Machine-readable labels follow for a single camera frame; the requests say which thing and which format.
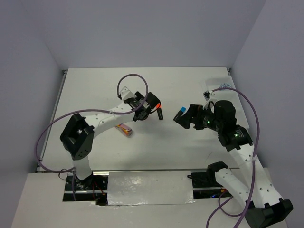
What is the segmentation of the orange black highlighter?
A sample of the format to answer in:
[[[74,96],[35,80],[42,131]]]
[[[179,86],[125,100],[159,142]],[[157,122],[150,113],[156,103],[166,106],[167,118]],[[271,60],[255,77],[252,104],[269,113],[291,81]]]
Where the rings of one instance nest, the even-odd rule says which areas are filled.
[[[161,106],[161,103],[158,103],[157,106],[156,106],[156,110],[157,112],[157,115],[158,115],[158,118],[159,120],[163,120],[163,113],[162,113],[162,106]]]

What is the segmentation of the blue black highlighter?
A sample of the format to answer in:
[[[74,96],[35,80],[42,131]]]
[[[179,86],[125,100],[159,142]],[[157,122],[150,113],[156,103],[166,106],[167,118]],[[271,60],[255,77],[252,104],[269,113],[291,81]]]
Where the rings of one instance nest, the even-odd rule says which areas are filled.
[[[185,113],[186,111],[186,108],[185,107],[182,107],[178,112],[177,114],[175,115],[175,117],[173,118],[173,121],[177,122],[182,116],[183,114]]]

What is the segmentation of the pink capped marker tube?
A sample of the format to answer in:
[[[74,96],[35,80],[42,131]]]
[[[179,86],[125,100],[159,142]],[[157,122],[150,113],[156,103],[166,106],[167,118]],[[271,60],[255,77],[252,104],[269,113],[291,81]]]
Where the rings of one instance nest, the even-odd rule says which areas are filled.
[[[133,130],[126,124],[121,123],[121,124],[116,125],[115,127],[126,137],[130,137],[133,133]]]

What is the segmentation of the blue patterned tape roll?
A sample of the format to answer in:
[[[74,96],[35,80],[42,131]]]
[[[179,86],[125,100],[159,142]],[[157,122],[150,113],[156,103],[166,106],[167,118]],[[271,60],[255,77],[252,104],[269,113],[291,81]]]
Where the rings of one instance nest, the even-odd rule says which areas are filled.
[[[231,84],[230,83],[227,83],[227,82],[224,82],[220,85],[220,88],[222,90],[230,90],[232,88]]]

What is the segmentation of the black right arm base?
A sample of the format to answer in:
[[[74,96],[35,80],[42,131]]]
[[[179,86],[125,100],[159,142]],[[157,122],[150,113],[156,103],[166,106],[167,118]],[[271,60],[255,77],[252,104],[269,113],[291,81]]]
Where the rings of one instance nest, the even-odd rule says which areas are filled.
[[[218,198],[225,189],[212,181],[206,172],[192,172],[187,175],[192,181],[194,199]]]

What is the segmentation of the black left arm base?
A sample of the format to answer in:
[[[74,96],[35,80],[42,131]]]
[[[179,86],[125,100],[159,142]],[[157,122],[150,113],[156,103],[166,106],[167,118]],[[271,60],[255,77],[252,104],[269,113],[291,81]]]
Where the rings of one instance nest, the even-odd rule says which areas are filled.
[[[94,174],[92,180],[85,185],[74,179],[74,191],[72,190],[73,175],[62,178],[65,181],[63,202],[92,202],[98,206],[108,205],[107,190],[109,175]]]

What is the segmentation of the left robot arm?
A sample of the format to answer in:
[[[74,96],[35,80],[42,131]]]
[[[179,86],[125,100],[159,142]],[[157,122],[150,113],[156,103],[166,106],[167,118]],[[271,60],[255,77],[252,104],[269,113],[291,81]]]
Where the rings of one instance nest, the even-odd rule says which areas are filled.
[[[88,159],[94,138],[117,125],[147,119],[153,109],[161,104],[160,99],[152,92],[149,92],[147,98],[144,98],[140,92],[132,93],[126,87],[118,97],[122,102],[110,109],[108,113],[87,116],[77,113],[71,116],[65,126],[60,140],[70,153],[75,167],[73,187],[78,185],[81,189],[86,190],[95,182]]]

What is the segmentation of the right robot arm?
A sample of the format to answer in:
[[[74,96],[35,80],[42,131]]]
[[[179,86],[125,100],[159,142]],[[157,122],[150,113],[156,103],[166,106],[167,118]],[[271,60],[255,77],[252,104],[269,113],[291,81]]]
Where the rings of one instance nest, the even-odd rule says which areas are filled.
[[[244,208],[244,215],[252,228],[266,228],[283,221],[293,210],[290,200],[278,193],[258,157],[254,155],[253,141],[248,131],[237,124],[236,110],[227,100],[216,101],[211,108],[191,104],[182,107],[174,121],[185,129],[194,125],[196,130],[210,129],[218,134],[220,144],[226,148],[237,163],[246,181],[240,181],[220,161],[207,168],[207,182],[212,186],[221,185]]]

